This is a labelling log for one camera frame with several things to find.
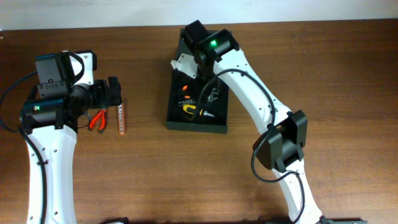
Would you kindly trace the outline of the black gift box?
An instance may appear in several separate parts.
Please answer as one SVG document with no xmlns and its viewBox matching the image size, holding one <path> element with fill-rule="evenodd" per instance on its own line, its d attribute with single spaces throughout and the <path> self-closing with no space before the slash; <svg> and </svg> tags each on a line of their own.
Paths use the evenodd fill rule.
<svg viewBox="0 0 398 224">
<path fill-rule="evenodd" d="M 177 49 L 178 59 L 180 54 L 194 56 L 197 65 L 210 67 L 220 57 L 235 45 L 231 42 L 231 34 L 224 30 L 207 30 L 203 26 L 186 26 L 180 30 L 180 38 Z M 192 79 L 186 74 L 172 68 L 172 81 L 170 84 L 170 96 L 167 108 L 166 128 L 179 131 L 196 131 L 205 133 L 225 134 L 228 131 L 228 98 L 229 88 L 220 79 L 210 84 L 201 99 L 200 92 L 207 82 L 202 82 L 198 77 Z M 178 105 L 176 91 L 188 85 L 189 95 L 196 101 L 194 115 L 184 112 L 182 106 Z M 204 102 L 206 97 L 216 88 L 219 93 L 218 99 L 213 102 Z M 203 109 L 214 114 L 216 118 L 199 116 L 198 112 Z"/>
</svg>

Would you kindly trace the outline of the red handled cutting pliers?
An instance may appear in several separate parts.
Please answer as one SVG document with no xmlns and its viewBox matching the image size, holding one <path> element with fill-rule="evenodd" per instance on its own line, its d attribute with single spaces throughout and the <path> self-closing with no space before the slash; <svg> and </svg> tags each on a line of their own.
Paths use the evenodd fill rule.
<svg viewBox="0 0 398 224">
<path fill-rule="evenodd" d="M 90 131 L 94 130 L 94 127 L 97 124 L 97 122 L 100 122 L 98 133 L 102 134 L 106 128 L 106 116 L 107 116 L 107 110 L 100 109 L 99 112 L 91 119 L 88 129 Z"/>
</svg>

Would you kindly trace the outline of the yellow black stubby screwdriver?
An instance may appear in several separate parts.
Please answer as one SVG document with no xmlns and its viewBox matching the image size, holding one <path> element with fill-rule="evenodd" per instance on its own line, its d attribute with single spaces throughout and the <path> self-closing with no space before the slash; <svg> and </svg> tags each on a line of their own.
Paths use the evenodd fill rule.
<svg viewBox="0 0 398 224">
<path fill-rule="evenodd" d="M 191 105 L 191 104 L 186 104 L 182 106 L 184 112 L 188 113 L 188 114 L 192 114 L 194 115 L 194 112 L 196 111 L 196 106 L 195 105 Z M 199 116 L 205 116 L 205 117 L 210 117 L 210 118 L 216 118 L 216 116 L 210 112 L 208 112 L 207 110 L 203 110 L 201 109 L 198 112 Z"/>
</svg>

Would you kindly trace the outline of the orange black needle-nose pliers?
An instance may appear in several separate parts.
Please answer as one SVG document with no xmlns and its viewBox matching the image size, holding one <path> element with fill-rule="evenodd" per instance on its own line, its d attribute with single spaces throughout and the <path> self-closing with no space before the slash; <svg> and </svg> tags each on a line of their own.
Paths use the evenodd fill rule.
<svg viewBox="0 0 398 224">
<path fill-rule="evenodd" d="M 190 99 L 188 85 L 184 85 L 183 87 L 179 88 L 176 91 L 176 95 L 178 98 Z"/>
</svg>

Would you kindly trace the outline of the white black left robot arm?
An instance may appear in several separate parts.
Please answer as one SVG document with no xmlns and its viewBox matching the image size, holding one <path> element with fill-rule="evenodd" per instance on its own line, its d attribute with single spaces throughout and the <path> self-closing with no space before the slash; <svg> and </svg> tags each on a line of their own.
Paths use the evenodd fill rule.
<svg viewBox="0 0 398 224">
<path fill-rule="evenodd" d="M 73 202 L 73 155 L 78 119 L 88 110 L 93 130 L 106 127 L 108 108 L 117 107 L 119 132 L 124 134 L 121 84 L 117 77 L 96 80 L 97 57 L 92 50 L 63 51 L 35 58 L 39 83 L 21 113 L 19 133 L 30 155 L 28 223 L 76 223 Z"/>
</svg>

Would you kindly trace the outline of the orange screwdriver bit holder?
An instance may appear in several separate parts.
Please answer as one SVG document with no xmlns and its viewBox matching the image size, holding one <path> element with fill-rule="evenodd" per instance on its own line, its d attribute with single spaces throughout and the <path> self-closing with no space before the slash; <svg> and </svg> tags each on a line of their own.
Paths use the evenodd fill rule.
<svg viewBox="0 0 398 224">
<path fill-rule="evenodd" d="M 120 135 L 125 135 L 124 130 L 124 105 L 121 103 L 118 106 L 118 128 Z"/>
</svg>

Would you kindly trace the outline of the silver adjustable wrench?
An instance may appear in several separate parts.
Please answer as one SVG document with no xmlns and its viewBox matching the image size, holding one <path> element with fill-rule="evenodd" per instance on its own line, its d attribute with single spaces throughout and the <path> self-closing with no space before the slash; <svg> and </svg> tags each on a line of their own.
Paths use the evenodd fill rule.
<svg viewBox="0 0 398 224">
<path fill-rule="evenodd" d="M 211 93 L 206 97 L 204 102 L 213 102 L 218 99 L 219 93 L 216 91 L 216 88 L 212 89 Z M 190 99 L 183 99 L 183 98 L 178 98 L 178 105 L 183 106 L 186 104 L 195 104 L 196 101 L 190 97 Z"/>
</svg>

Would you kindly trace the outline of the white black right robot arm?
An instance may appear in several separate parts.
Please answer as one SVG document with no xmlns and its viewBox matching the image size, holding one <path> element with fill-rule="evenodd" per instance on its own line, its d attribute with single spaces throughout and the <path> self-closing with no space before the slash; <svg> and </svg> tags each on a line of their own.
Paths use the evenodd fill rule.
<svg viewBox="0 0 398 224">
<path fill-rule="evenodd" d="M 223 82 L 250 114 L 259 138 L 253 144 L 251 170 L 261 182 L 278 183 L 292 223 L 326 223 L 305 174 L 303 149 L 308 119 L 279 101 L 250 66 L 243 49 L 226 29 L 209 32 L 196 20 L 181 31 L 190 54 L 172 65 L 200 81 L 190 120 L 204 116 L 203 103 L 217 82 Z"/>
</svg>

